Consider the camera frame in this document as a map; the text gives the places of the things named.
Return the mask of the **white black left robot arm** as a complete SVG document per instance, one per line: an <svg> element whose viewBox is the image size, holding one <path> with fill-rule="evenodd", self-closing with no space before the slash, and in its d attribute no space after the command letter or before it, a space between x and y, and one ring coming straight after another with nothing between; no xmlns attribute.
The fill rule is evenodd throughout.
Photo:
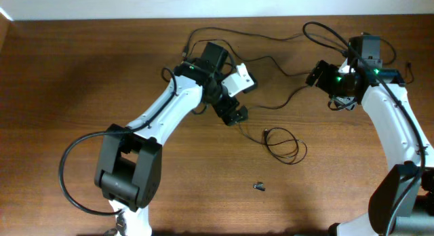
<svg viewBox="0 0 434 236"><path fill-rule="evenodd" d="M226 49L207 43L200 57L184 57L169 71L167 88L141 116L108 128L94 176L115 213L116 225L106 235L151 235L149 203L161 181L163 146L188 113L204 103L227 126L248 118L236 95L256 89L257 80L243 63L223 73L229 58Z"/></svg>

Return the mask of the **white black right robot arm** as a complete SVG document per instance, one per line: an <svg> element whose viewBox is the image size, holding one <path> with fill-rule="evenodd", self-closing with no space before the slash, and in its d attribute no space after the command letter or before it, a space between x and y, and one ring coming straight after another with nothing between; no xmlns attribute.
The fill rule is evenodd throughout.
<svg viewBox="0 0 434 236"><path fill-rule="evenodd" d="M412 112L400 72L385 68L380 58L381 40L350 38L341 66L321 60L306 80L328 94L336 111L363 108L389 171L370 197L367 213L331 225L329 235L433 234L433 146Z"/></svg>

